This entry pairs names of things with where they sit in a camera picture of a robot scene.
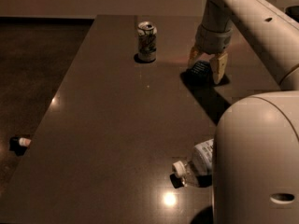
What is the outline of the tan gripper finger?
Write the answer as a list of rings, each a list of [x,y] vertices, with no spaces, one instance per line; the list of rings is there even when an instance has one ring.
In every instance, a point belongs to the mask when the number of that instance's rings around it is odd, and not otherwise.
[[[192,67],[196,60],[203,54],[203,51],[200,50],[198,46],[193,46],[190,51],[188,66]]]
[[[225,73],[226,65],[228,62],[228,53],[224,51],[220,54],[215,54],[210,60],[213,81],[218,85]]]

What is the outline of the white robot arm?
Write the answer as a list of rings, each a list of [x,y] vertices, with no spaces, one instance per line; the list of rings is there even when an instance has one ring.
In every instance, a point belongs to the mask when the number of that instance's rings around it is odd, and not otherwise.
[[[233,24],[279,86],[231,105],[217,125],[214,224],[299,224],[299,94],[296,20],[265,0],[207,0],[192,53],[216,53]]]

